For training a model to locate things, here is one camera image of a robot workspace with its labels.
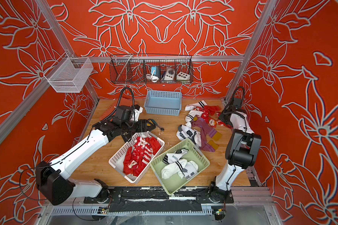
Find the white grey sport sock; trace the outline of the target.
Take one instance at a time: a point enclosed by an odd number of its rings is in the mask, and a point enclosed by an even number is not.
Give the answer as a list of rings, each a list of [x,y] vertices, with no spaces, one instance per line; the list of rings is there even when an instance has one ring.
[[[174,153],[167,153],[163,158],[163,163],[171,164],[179,161],[186,153],[188,152],[187,149],[177,150]]]
[[[188,126],[180,125],[177,130],[177,138],[181,141],[190,139],[198,148],[201,147],[201,133]]]

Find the red christmas sock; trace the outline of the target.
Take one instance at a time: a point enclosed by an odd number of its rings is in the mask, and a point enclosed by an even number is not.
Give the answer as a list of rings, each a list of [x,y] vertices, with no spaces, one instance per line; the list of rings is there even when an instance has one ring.
[[[154,137],[149,138],[149,144],[152,148],[153,155],[156,155],[159,149],[161,148],[161,144]]]

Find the white sock black stripes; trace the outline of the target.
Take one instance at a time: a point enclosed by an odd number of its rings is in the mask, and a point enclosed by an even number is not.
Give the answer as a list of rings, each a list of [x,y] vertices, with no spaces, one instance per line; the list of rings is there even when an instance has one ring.
[[[161,170],[161,178],[162,179],[169,179],[173,175],[178,175],[177,173],[180,170],[180,163],[186,163],[186,159],[180,159],[179,161],[175,163],[171,163],[166,165],[162,170]]]

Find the small white sock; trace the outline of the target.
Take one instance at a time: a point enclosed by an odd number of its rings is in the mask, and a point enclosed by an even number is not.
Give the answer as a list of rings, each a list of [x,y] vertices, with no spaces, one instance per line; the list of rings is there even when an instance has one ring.
[[[185,178],[186,180],[190,180],[198,174],[198,165],[192,160],[180,163],[180,170],[177,174],[180,179]]]

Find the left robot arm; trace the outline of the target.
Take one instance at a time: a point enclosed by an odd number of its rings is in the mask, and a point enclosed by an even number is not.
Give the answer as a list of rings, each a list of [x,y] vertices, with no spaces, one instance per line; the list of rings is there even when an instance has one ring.
[[[82,141],[49,163],[42,161],[36,168],[36,184],[41,194],[52,204],[60,205],[70,198],[88,197],[105,203],[111,197],[109,187],[99,179],[75,181],[73,172],[93,153],[118,136],[128,141],[134,134],[152,131],[156,124],[142,119],[123,121],[121,124],[103,120],[93,125],[90,134]]]

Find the red white striped sock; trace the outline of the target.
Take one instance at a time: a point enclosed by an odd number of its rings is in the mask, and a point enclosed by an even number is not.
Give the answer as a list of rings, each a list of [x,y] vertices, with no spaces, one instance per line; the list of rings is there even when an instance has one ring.
[[[153,150],[148,142],[149,138],[137,137],[132,152],[132,159],[137,163],[135,165],[134,174],[140,174],[149,164],[152,158]]]

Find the red santa sock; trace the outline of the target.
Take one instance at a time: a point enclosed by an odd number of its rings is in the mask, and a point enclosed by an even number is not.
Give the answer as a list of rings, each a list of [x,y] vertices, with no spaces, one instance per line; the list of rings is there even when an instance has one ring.
[[[134,148],[129,147],[123,161],[123,173],[126,175],[138,176],[140,153]]]
[[[201,118],[213,128],[216,128],[217,126],[232,128],[232,126],[225,124],[221,119],[219,119],[219,116],[221,115],[220,109],[221,108],[219,106],[204,106],[201,109]]]

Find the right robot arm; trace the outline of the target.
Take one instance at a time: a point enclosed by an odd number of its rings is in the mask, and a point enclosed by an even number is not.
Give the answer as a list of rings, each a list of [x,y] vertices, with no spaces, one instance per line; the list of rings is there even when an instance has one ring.
[[[262,138],[250,128],[244,112],[223,111],[219,120],[232,127],[232,135],[225,152],[227,164],[211,182],[209,194],[227,198],[238,175],[255,164]]]

